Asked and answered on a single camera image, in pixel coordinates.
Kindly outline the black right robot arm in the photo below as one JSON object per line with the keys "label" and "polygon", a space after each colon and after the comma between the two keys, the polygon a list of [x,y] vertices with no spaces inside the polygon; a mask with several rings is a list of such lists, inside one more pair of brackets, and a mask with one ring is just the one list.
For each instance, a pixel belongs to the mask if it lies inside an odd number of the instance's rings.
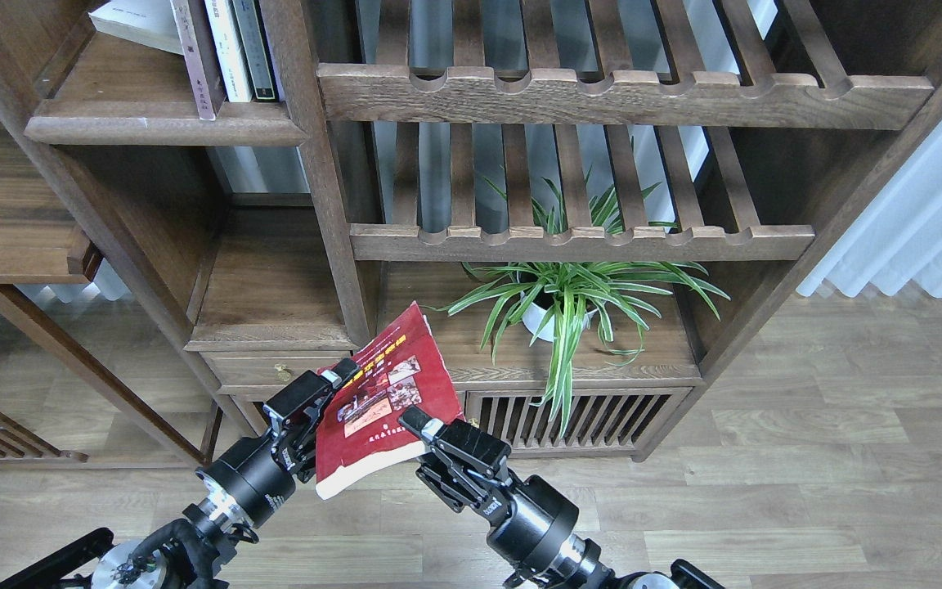
{"label": "black right robot arm", "polygon": [[399,419],[426,444],[416,476],[455,512],[470,507],[489,522],[487,545],[513,567],[505,588],[718,588],[687,560],[670,574],[617,577],[599,559],[599,545],[573,532],[579,508],[539,476],[509,469],[511,447],[461,419],[444,424],[417,406]]}

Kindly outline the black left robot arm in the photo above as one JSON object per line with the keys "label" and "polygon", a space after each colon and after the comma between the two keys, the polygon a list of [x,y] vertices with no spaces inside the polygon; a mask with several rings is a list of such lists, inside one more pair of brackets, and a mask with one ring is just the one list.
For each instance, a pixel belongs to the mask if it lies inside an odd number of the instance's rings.
{"label": "black left robot arm", "polygon": [[223,588],[221,567],[240,543],[315,472],[316,430],[335,394],[357,373],[349,357],[304,372],[268,402],[269,428],[231,445],[199,470],[207,496],[146,539],[120,545],[93,530],[2,582],[4,588]]}

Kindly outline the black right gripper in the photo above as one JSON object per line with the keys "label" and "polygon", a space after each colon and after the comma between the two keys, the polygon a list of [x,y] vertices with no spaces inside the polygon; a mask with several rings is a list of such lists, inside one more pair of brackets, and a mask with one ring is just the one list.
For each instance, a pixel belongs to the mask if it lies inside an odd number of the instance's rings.
{"label": "black right gripper", "polygon": [[[581,540],[573,533],[579,508],[539,476],[523,482],[510,474],[505,441],[463,419],[446,425],[417,406],[408,407],[399,422],[438,457],[419,459],[419,480],[454,512],[467,506],[485,518],[487,545],[516,573],[572,573],[579,566]],[[482,491],[463,488],[458,469]]]}

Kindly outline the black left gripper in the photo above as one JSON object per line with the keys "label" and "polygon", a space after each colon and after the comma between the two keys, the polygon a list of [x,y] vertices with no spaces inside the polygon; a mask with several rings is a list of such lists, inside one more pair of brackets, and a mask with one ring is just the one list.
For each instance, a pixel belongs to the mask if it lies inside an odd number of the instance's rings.
{"label": "black left gripper", "polygon": [[261,527],[315,474],[316,429],[335,394],[358,372],[350,357],[318,374],[306,371],[264,403],[270,429],[241,438],[206,469],[209,490],[195,524]]}

